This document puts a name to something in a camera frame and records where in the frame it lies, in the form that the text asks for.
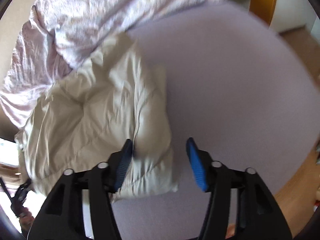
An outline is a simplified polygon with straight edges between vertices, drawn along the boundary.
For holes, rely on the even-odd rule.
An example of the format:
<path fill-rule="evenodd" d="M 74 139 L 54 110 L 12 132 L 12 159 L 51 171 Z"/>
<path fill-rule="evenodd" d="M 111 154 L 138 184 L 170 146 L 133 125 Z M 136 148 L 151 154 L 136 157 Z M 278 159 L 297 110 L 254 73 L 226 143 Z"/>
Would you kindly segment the person's hand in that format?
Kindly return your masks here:
<path fill-rule="evenodd" d="M 32 227 L 32 224 L 34 222 L 34 219 L 35 218 L 28 210 L 20 214 L 19 223 L 24 238 L 27 238 L 30 228 Z"/>

